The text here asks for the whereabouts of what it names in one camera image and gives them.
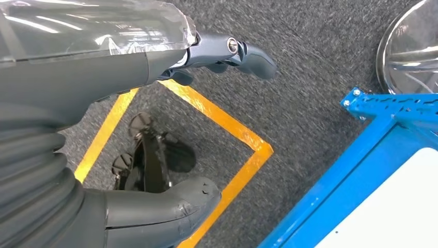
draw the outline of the reflective metal surface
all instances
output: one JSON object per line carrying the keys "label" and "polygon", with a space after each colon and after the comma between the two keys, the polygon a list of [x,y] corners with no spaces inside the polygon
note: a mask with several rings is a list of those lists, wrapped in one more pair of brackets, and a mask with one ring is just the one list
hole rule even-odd
{"label": "reflective metal surface", "polygon": [[423,0],[394,20],[376,67],[391,94],[438,92],[438,0]]}
{"label": "reflective metal surface", "polygon": [[0,62],[186,49],[193,21],[154,0],[0,0]]}

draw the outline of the blue shelf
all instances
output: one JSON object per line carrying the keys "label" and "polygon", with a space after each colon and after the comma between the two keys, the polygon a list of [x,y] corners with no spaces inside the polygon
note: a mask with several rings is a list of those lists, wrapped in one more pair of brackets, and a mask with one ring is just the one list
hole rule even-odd
{"label": "blue shelf", "polygon": [[370,124],[260,248],[315,247],[414,153],[438,150],[438,95],[367,95],[354,88],[341,106]]}

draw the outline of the white panel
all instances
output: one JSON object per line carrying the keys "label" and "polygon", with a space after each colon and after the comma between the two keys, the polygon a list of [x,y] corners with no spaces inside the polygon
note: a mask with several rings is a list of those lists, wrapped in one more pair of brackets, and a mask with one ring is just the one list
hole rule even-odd
{"label": "white panel", "polygon": [[438,151],[415,153],[316,247],[438,247]]}

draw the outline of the yellow floor marking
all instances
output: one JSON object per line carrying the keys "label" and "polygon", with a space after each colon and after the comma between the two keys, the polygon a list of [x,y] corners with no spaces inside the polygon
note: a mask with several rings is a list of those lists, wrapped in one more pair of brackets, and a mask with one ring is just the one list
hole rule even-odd
{"label": "yellow floor marking", "polygon": [[119,95],[117,98],[98,133],[91,142],[91,145],[88,147],[88,150],[82,158],[82,161],[79,163],[76,171],[74,172],[74,176],[80,182],[84,182],[106,142],[110,138],[132,99],[134,99],[135,94],[137,94],[137,91],[138,89],[133,89],[129,93]]}
{"label": "yellow floor marking", "polygon": [[221,216],[266,160],[268,160],[273,150],[257,134],[232,118],[194,89],[181,86],[173,80],[161,81],[160,83],[254,150],[254,154],[222,191],[222,199],[211,215],[190,238],[178,246],[178,248],[192,248],[195,247],[213,223]]}
{"label": "yellow floor marking", "polygon": [[[160,83],[254,150],[254,154],[222,191],[222,199],[215,210],[190,238],[178,246],[178,248],[192,248],[201,240],[213,223],[237,197],[245,185],[263,166],[266,160],[268,160],[268,158],[272,155],[273,150],[271,145],[266,143],[257,134],[232,118],[225,111],[214,105],[194,89],[188,86],[181,86],[173,80],[160,81]],[[96,134],[96,137],[85,153],[84,158],[74,173],[75,177],[80,182],[85,180],[87,174],[91,170],[93,164],[95,163],[100,152],[110,138],[112,132],[116,128],[119,120],[122,118],[137,91],[138,89],[135,89],[127,94],[119,96],[117,101],[114,103],[113,108],[109,112],[100,130]]]}

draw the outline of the metal bracket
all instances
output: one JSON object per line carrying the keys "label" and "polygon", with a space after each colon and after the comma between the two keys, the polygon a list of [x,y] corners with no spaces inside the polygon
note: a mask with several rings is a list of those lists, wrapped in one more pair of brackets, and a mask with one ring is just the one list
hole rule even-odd
{"label": "metal bracket", "polygon": [[362,121],[387,115],[398,122],[438,130],[437,94],[369,95],[356,87],[340,104]]}

